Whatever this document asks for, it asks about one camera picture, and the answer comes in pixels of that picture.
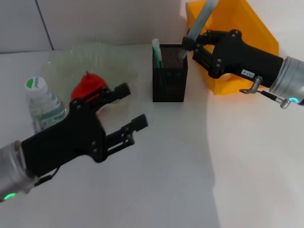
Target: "label sticker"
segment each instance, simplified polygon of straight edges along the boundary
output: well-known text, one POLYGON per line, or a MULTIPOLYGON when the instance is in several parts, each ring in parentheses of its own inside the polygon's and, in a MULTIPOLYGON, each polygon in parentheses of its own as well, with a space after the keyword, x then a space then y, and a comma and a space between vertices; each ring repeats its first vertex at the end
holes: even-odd
POLYGON ((255 76, 255 73, 252 73, 250 71, 247 71, 247 70, 242 70, 242 75, 245 75, 247 77, 250 77, 250 78, 253 78, 255 76))
POLYGON ((32 86, 33 86, 33 82, 34 82, 34 80, 31 78, 31 79, 27 82, 27 87, 31 89, 32 86))

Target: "water bottle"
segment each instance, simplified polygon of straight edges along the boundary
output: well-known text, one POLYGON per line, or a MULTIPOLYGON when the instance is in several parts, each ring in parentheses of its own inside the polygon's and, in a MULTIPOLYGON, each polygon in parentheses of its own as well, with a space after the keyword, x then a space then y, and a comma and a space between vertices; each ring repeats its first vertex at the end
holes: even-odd
POLYGON ((25 84, 30 98, 29 112, 35 133, 39 133, 50 126, 62 121, 66 116, 66 108, 56 94, 48 90, 45 80, 33 77, 25 84))

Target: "green pen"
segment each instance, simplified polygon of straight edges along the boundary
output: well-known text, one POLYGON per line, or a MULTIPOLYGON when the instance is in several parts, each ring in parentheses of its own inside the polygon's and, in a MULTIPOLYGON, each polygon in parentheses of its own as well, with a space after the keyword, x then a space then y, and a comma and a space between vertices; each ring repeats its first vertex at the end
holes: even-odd
POLYGON ((162 61, 162 52, 160 48, 160 41, 158 39, 152 40, 152 47, 155 56, 155 62, 157 68, 163 68, 163 61, 162 61))

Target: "pen holder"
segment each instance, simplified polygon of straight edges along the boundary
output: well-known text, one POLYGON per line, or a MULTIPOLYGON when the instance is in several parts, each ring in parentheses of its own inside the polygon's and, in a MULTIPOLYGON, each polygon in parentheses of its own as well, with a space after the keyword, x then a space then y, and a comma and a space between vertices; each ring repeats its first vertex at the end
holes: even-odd
POLYGON ((178 57, 181 45, 160 45, 163 68, 157 68, 153 52, 153 102, 183 102, 185 97, 188 60, 178 57))

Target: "red object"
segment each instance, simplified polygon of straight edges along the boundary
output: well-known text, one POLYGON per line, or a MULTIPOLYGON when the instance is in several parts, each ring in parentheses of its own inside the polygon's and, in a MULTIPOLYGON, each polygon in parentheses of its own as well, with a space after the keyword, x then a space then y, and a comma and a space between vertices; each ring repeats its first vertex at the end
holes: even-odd
POLYGON ((82 77, 80 83, 73 90, 71 99, 74 100, 76 98, 85 97, 102 86, 108 87, 106 82, 100 76, 90 74, 86 71, 86 75, 82 77))

